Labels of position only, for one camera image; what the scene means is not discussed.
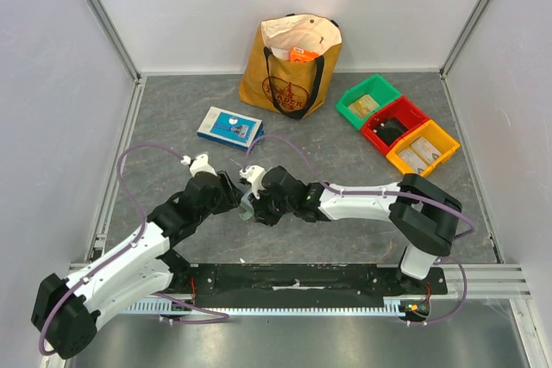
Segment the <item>green card holder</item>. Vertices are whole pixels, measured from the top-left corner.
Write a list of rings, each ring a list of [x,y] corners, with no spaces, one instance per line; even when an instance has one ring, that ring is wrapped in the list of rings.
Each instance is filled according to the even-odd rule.
[[[254,194],[251,190],[245,192],[242,196],[239,208],[241,210],[239,216],[244,221],[249,221],[254,218],[254,207],[251,203],[251,199],[254,199]]]

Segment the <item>gold credit card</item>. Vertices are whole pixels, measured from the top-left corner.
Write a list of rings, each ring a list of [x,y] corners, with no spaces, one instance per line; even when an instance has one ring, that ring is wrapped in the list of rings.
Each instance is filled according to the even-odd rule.
[[[348,109],[359,119],[365,119],[369,116],[370,113],[375,111],[379,107],[379,103],[372,98],[370,95],[366,94],[348,106]]]

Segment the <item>black credit card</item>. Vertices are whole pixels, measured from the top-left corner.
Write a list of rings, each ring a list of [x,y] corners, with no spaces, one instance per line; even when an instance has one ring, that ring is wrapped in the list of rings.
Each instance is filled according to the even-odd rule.
[[[374,133],[387,146],[391,146],[408,128],[396,117],[381,122]]]

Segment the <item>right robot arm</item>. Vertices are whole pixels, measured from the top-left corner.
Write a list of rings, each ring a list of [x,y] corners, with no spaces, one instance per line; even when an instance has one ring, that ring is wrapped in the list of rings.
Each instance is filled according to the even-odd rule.
[[[460,201],[413,173],[375,187],[305,184],[282,166],[267,171],[251,165],[240,176],[250,185],[246,199],[254,220],[267,226],[284,215],[305,222],[363,219],[393,224],[408,240],[394,274],[397,287],[408,294],[425,285],[437,258],[450,255],[461,219]]]

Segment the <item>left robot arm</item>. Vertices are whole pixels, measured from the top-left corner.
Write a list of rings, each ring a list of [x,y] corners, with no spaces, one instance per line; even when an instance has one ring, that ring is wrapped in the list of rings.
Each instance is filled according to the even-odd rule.
[[[173,248],[208,216],[238,208],[242,196],[226,172],[200,172],[104,256],[64,278],[55,273],[44,278],[31,315],[41,354],[69,359],[143,297],[185,290],[191,265]]]

